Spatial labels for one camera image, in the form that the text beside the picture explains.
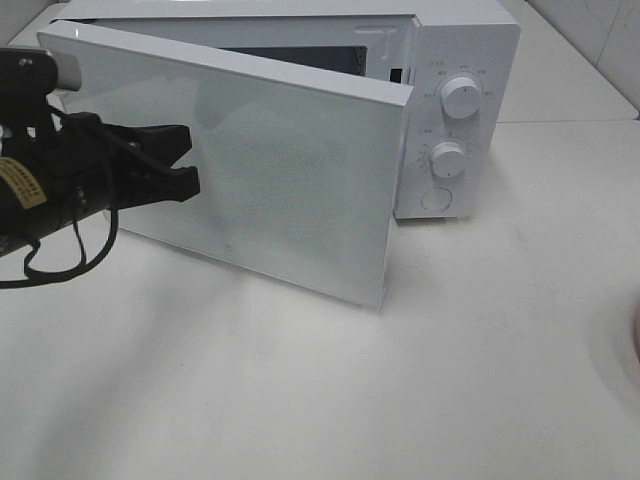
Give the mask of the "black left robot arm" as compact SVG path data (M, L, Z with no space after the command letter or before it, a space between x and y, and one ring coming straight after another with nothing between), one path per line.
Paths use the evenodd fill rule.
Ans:
M1 253L104 210L191 199L198 170L177 164L191 148L185 125L119 126L88 112L64 116L52 142L12 136L1 158Z

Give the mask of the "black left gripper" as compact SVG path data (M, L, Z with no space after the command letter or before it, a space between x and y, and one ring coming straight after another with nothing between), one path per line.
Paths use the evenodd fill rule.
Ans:
M200 192L185 125L126 127L91 113L61 116L50 139L3 140L1 233L50 235L109 209L184 202Z

